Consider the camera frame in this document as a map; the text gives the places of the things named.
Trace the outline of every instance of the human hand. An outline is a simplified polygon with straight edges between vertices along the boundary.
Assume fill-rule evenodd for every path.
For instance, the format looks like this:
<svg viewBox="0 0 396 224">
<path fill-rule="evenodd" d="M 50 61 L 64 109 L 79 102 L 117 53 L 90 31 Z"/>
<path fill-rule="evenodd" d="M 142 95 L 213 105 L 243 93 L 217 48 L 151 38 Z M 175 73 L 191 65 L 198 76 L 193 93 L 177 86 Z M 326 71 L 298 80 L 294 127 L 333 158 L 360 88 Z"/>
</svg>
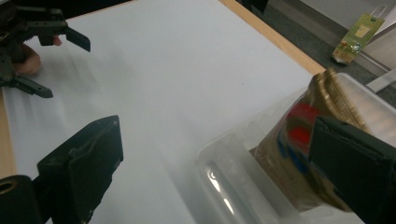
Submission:
<svg viewBox="0 0 396 224">
<path fill-rule="evenodd" d="M 59 36 L 53 37 L 53 45 L 61 46 L 62 40 Z M 38 72 L 41 67 L 40 56 L 29 46 L 21 44 L 21 49 L 26 56 L 26 60 L 23 63 L 14 63 L 14 70 L 18 74 L 33 75 Z"/>
</svg>

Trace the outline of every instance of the white table surface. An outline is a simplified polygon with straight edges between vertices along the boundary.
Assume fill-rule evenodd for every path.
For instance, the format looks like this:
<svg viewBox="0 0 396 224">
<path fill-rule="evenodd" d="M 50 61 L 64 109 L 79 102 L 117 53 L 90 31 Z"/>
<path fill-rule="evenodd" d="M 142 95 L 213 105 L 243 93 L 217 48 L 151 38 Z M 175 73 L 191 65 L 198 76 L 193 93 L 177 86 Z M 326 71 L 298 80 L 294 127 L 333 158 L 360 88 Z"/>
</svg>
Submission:
<svg viewBox="0 0 396 224">
<path fill-rule="evenodd" d="M 217 0 L 137 0 L 71 19 L 92 52 L 27 42 L 42 99 L 4 89 L 18 173 L 86 124 L 120 116 L 124 162 L 92 223 L 218 223 L 197 180 L 199 149 L 311 76 Z"/>
</svg>

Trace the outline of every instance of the floor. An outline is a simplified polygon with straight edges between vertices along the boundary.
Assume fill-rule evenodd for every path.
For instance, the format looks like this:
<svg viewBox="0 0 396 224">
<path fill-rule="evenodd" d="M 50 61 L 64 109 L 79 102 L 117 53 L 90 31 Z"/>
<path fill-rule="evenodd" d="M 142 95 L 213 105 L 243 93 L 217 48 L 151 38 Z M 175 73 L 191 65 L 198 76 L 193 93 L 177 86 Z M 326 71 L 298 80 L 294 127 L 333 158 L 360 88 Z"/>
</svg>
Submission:
<svg viewBox="0 0 396 224">
<path fill-rule="evenodd" d="M 296 0 L 269 0 L 263 13 L 253 8 L 253 13 L 285 36 L 323 67 L 333 67 L 348 73 L 366 85 L 386 73 L 380 64 L 359 55 L 351 65 L 337 63 L 331 58 L 334 48 L 347 29 Z M 377 93 L 390 105 L 396 107 L 396 89 L 386 87 Z"/>
</svg>

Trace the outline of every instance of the clear plastic bin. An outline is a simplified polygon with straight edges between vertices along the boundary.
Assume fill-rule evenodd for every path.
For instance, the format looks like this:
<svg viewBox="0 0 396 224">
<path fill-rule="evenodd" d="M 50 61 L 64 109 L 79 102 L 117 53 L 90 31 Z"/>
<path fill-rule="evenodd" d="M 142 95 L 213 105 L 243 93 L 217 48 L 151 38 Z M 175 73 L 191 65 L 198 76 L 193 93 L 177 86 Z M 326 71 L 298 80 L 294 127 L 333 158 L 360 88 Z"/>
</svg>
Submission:
<svg viewBox="0 0 396 224">
<path fill-rule="evenodd" d="M 349 75 L 338 76 L 372 134 L 395 147 L 396 110 Z M 297 91 L 270 106 L 200 150 L 196 163 L 201 180 L 227 223 L 363 224 L 354 213 L 326 205 L 300 214 L 248 152 L 304 91 Z"/>
</svg>

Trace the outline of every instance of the brown paper bag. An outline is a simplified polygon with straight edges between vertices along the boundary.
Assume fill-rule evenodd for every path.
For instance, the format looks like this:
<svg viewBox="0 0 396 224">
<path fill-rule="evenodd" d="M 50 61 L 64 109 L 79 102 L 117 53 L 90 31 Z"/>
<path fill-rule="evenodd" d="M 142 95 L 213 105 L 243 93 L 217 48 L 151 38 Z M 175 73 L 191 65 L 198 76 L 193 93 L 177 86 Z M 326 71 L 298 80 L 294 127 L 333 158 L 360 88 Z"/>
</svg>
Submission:
<svg viewBox="0 0 396 224">
<path fill-rule="evenodd" d="M 367 132 L 337 83 L 335 71 L 329 69 L 312 77 L 306 92 L 250 152 L 300 211 L 324 203 L 350 211 L 333 192 L 332 183 L 308 162 L 310 134 L 318 115 L 343 120 Z"/>
</svg>

